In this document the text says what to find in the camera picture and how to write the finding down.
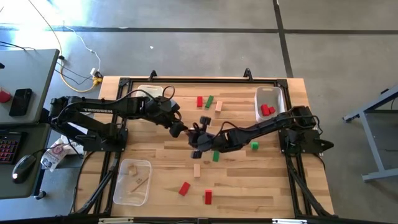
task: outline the red item on desk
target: red item on desk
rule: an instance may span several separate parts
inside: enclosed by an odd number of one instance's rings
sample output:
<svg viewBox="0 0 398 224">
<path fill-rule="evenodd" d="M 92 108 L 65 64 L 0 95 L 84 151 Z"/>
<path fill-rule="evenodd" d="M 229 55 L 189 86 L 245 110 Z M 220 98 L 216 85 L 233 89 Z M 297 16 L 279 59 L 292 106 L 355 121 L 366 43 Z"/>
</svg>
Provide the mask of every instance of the red item on desk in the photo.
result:
<svg viewBox="0 0 398 224">
<path fill-rule="evenodd" d="M 268 116 L 269 115 L 268 105 L 261 105 L 261 112 L 263 116 Z"/>
<path fill-rule="evenodd" d="M 211 190 L 205 190 L 205 204 L 211 205 Z"/>
<path fill-rule="evenodd" d="M 202 107 L 203 106 L 203 97 L 202 96 L 198 96 L 197 104 L 198 104 L 198 107 Z"/>
<path fill-rule="evenodd" d="M 0 87 L 0 103 L 6 103 L 11 99 L 11 94 Z"/>
<path fill-rule="evenodd" d="M 269 110 L 269 113 L 270 113 L 270 114 L 275 113 L 275 108 L 274 108 L 273 106 L 271 106 L 270 108 L 268 108 L 268 110 Z"/>
<path fill-rule="evenodd" d="M 181 186 L 181 189 L 178 193 L 182 196 L 185 196 L 187 194 L 190 186 L 191 186 L 190 184 L 184 182 L 184 184 Z"/>
</svg>

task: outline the gray floor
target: gray floor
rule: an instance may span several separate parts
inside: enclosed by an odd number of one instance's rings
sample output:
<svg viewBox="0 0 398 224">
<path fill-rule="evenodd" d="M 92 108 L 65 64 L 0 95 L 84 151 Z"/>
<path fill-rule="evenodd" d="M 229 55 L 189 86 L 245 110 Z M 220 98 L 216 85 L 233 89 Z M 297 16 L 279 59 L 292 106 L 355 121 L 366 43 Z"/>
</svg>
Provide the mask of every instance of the gray floor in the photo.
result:
<svg viewBox="0 0 398 224">
<path fill-rule="evenodd" d="M 277 28 L 272 0 L 34 3 L 51 25 L 65 21 L 70 26 L 93 27 Z M 279 4 L 286 29 L 398 29 L 398 1 L 394 0 L 279 0 Z M 0 12 L 0 23 L 45 27 L 29 3 L 8 2 Z M 156 69 L 159 75 L 240 77 L 249 67 L 255 77 L 286 77 L 278 34 L 79 34 L 98 52 L 104 75 L 148 75 Z M 88 75 L 92 67 L 97 67 L 95 56 L 73 33 L 57 35 L 70 69 Z M 53 34 L 40 29 L 3 30 L 0 39 L 26 47 L 58 48 Z M 293 75 L 305 79 L 312 110 L 319 115 L 325 131 L 323 138 L 335 143 L 324 157 L 335 213 L 345 218 L 398 223 L 398 177 L 363 183 L 361 174 L 376 171 L 376 165 L 361 124 L 344 124 L 341 119 L 384 89 L 398 85 L 398 36 L 288 34 L 286 40 Z M 57 73 L 51 85 L 56 91 L 49 93 L 46 107 L 53 97 L 76 95 Z M 88 82 L 78 86 L 88 87 Z M 79 95 L 97 97 L 98 90 Z M 388 166 L 397 167 L 398 161 Z M 0 220 L 67 214 L 76 174 L 77 169 L 46 173 L 43 188 L 49 197 L 39 201 L 2 200 L 6 215 Z M 13 212 L 17 203 L 22 212 Z"/>
</svg>

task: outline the wooden tabletop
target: wooden tabletop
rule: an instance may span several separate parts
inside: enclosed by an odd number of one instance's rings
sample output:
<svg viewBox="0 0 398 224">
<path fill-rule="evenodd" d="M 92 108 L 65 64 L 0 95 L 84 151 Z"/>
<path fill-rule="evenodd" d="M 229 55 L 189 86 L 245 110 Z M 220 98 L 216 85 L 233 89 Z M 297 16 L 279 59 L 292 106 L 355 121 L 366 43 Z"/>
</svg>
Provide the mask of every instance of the wooden tabletop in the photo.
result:
<svg viewBox="0 0 398 224">
<path fill-rule="evenodd" d="M 121 77 L 105 77 L 99 98 L 114 100 Z M 304 80 L 288 78 L 292 106 L 307 105 Z M 200 116 L 212 118 L 208 132 L 217 133 L 223 121 L 237 126 L 250 126 L 256 122 L 254 93 L 264 84 L 225 83 L 135 83 L 139 85 L 173 85 L 173 99 L 181 106 L 182 121 L 186 126 L 199 123 Z M 197 96 L 206 102 L 214 96 L 210 109 L 197 108 Z M 215 113 L 216 102 L 223 102 L 222 112 Z M 103 123 L 111 122 L 111 115 L 96 114 Z M 127 122 L 129 137 L 124 159 L 148 160 L 153 173 L 148 201 L 140 207 L 117 205 L 112 216 L 129 217 L 228 217 L 228 218 L 292 218 L 294 216 L 289 180 L 284 156 L 280 153 L 277 133 L 256 139 L 259 149 L 245 146 L 239 151 L 220 154 L 218 162 L 212 161 L 212 152 L 199 160 L 190 158 L 188 138 L 181 134 L 177 139 L 169 130 L 144 120 Z M 86 162 L 80 177 L 76 207 L 80 208 L 97 187 L 104 153 L 93 154 Z M 201 177 L 193 176 L 193 165 L 200 164 Z M 333 213 L 330 193 L 322 163 L 313 155 L 303 154 L 303 165 L 309 189 L 324 208 Z M 184 182 L 191 184 L 186 196 L 178 194 Z M 205 190 L 213 191 L 213 202 L 205 205 Z M 104 200 L 108 195 L 105 190 Z M 300 208 L 304 211 L 302 193 L 298 187 Z"/>
</svg>

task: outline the green cube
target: green cube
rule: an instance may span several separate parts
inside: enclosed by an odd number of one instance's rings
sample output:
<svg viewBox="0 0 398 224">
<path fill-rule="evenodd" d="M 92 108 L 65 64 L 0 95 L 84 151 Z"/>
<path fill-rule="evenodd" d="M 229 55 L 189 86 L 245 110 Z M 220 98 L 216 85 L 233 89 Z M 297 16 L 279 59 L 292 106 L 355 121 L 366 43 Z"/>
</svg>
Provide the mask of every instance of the green cube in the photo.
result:
<svg viewBox="0 0 398 224">
<path fill-rule="evenodd" d="M 209 98 L 207 99 L 207 102 L 206 102 L 206 108 L 208 109 L 209 107 L 210 107 L 210 105 L 211 105 L 211 103 L 213 102 L 213 96 L 209 96 Z"/>
<path fill-rule="evenodd" d="M 220 152 L 219 151 L 214 151 L 213 152 L 213 161 L 218 162 L 219 158 L 220 158 Z"/>
<path fill-rule="evenodd" d="M 253 149 L 253 150 L 259 149 L 259 143 L 258 142 L 252 142 L 251 143 L 251 149 Z"/>
</svg>

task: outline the white plastic container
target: white plastic container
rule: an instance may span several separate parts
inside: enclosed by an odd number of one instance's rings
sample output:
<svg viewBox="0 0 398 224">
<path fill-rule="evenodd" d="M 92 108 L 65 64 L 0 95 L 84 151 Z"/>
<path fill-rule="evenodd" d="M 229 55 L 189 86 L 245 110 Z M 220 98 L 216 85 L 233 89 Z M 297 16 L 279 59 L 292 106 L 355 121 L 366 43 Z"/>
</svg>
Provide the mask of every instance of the white plastic container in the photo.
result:
<svg viewBox="0 0 398 224">
<path fill-rule="evenodd" d="M 136 168 L 136 175 L 131 175 L 129 171 L 132 165 Z M 149 161 L 135 159 L 123 160 L 119 169 L 113 202 L 118 205 L 132 206 L 145 204 L 148 200 L 151 177 L 152 166 Z"/>
<path fill-rule="evenodd" d="M 269 116 L 263 116 L 261 112 L 261 105 L 267 104 L 268 107 L 273 106 L 275 113 Z M 256 113 L 256 121 L 266 121 L 277 116 L 279 113 L 285 112 L 285 102 L 282 90 L 278 87 L 258 87 L 256 95 L 254 96 L 254 111 Z"/>
<path fill-rule="evenodd" d="M 153 85 L 140 85 L 138 90 L 144 90 L 147 93 L 151 94 L 153 97 L 162 96 L 163 94 L 163 87 L 161 86 L 153 86 Z M 137 91 L 136 97 L 138 96 L 147 96 L 144 92 Z"/>
</svg>

